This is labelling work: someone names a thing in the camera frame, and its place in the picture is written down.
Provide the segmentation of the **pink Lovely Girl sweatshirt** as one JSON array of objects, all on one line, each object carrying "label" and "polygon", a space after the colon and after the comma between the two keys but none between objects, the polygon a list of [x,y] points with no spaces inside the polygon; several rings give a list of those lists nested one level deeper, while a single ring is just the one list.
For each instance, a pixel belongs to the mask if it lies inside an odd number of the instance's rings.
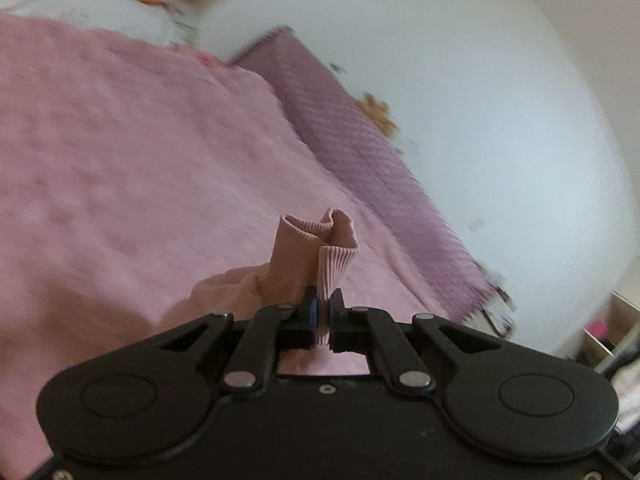
[{"label": "pink Lovely Girl sweatshirt", "polygon": [[280,218],[270,260],[201,280],[189,298],[175,304],[163,318],[163,330],[207,313],[231,313],[249,320],[264,307],[300,304],[308,287],[317,289],[320,327],[311,350],[290,350],[280,357],[285,375],[346,376],[368,372],[364,356],[329,350],[329,299],[358,254],[358,242],[348,214],[330,208],[318,221],[286,214]]}]

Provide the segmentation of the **pink fluffy bed blanket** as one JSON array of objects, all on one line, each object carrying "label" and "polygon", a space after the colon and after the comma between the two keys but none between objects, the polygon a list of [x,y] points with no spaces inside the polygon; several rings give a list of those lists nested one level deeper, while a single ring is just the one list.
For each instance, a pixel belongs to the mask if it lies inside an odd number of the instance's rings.
[{"label": "pink fluffy bed blanket", "polygon": [[352,220],[341,285],[442,314],[384,223],[314,157],[269,84],[108,30],[1,18],[1,471],[50,453],[57,372],[208,312],[250,318],[283,216]]}]

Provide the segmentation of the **brown teddy bear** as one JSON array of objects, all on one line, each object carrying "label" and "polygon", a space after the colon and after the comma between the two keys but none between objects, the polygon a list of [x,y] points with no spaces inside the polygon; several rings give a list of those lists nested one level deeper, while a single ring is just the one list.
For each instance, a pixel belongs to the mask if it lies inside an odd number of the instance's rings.
[{"label": "brown teddy bear", "polygon": [[373,122],[386,138],[392,138],[398,133],[397,125],[390,119],[390,107],[384,101],[378,100],[373,94],[366,92],[356,101],[360,110]]}]

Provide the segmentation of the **purple quilted headboard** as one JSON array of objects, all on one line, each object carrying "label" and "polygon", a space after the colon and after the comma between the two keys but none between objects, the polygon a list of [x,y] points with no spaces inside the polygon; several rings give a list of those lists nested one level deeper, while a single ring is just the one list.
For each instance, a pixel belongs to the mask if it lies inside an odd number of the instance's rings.
[{"label": "purple quilted headboard", "polygon": [[392,144],[292,29],[273,29],[233,63],[270,84],[299,139],[392,232],[454,320],[475,312],[512,318],[508,294],[473,260]]}]

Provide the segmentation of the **white open shelf unit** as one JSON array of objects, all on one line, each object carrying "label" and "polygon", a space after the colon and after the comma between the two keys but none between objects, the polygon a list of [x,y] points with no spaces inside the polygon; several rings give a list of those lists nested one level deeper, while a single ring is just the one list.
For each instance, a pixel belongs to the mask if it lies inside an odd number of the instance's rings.
[{"label": "white open shelf unit", "polygon": [[639,307],[612,292],[608,302],[582,328],[576,360],[599,374],[608,374],[639,350]]}]

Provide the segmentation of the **white side mattress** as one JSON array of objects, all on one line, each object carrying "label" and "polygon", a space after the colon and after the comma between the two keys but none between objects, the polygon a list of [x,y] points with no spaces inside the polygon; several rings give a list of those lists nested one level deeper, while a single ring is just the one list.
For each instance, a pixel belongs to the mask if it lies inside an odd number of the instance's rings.
[{"label": "white side mattress", "polygon": [[198,14],[184,0],[155,6],[137,0],[1,0],[1,10],[54,18],[82,29],[120,32],[161,46],[192,47],[198,38]]}]

